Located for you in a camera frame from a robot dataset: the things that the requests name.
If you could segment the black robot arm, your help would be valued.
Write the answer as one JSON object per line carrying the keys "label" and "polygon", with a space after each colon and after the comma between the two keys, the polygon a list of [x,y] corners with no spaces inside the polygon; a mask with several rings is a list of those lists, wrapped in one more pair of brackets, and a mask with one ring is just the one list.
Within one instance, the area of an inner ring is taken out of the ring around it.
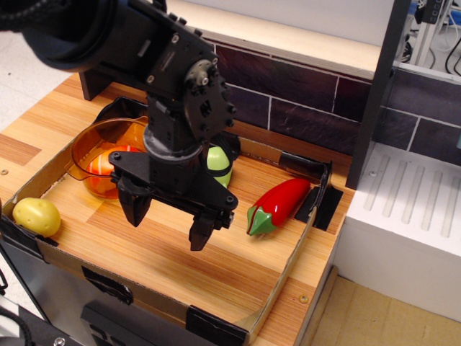
{"label": "black robot arm", "polygon": [[109,156],[132,225],[152,200],[171,205],[193,215],[194,251],[230,226],[238,200],[208,171],[207,154],[236,109],[200,31],[168,13],[164,1],[3,1],[1,29],[22,33],[49,67],[94,72],[146,92],[144,152]]}

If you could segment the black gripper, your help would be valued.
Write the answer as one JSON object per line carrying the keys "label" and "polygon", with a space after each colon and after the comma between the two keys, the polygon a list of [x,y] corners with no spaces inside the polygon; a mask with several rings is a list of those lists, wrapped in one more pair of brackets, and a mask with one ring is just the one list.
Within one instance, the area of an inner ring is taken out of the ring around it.
{"label": "black gripper", "polygon": [[152,199],[194,216],[190,249],[201,251],[215,229],[229,228],[238,199],[207,169],[210,141],[233,124],[225,88],[188,87],[179,99],[147,96],[144,153],[113,154],[112,179],[127,221],[138,227]]}

